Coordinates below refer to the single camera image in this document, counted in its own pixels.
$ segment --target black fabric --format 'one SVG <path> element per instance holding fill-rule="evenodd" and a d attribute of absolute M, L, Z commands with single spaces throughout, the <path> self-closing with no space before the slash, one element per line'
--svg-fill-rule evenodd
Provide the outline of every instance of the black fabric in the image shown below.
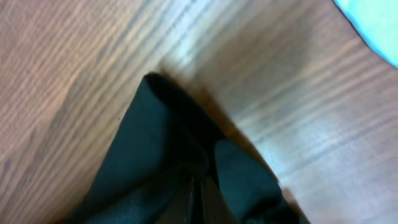
<path fill-rule="evenodd" d="M 186 223 L 300 220 L 263 166 L 227 140 L 182 89 L 151 73 L 143 78 L 88 195 L 65 223 L 155 223 L 169 213 L 166 207 L 187 175 L 195 190 Z M 222 196 L 208 203 L 209 195 Z M 220 206 L 209 210 L 209 204 Z"/>

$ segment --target dark clothing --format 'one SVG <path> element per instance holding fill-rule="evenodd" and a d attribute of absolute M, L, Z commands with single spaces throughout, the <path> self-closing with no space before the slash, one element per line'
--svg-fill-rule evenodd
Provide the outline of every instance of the dark clothing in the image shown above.
<path fill-rule="evenodd" d="M 277 182 L 165 78 L 146 75 L 67 223 L 300 223 Z"/>

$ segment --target light blue object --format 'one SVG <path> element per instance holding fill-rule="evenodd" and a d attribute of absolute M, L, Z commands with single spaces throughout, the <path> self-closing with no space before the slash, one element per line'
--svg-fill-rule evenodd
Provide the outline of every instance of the light blue object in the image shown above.
<path fill-rule="evenodd" d="M 382 58 L 398 67 L 398 0 L 335 0 L 338 7 Z"/>

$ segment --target brown wood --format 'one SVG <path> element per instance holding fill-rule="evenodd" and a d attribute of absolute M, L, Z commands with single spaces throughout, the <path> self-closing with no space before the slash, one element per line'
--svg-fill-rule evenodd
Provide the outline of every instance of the brown wood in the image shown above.
<path fill-rule="evenodd" d="M 1 0 L 0 223 L 82 200 L 150 70 L 257 149 L 311 222 L 396 222 L 398 71 L 332 1 Z"/>

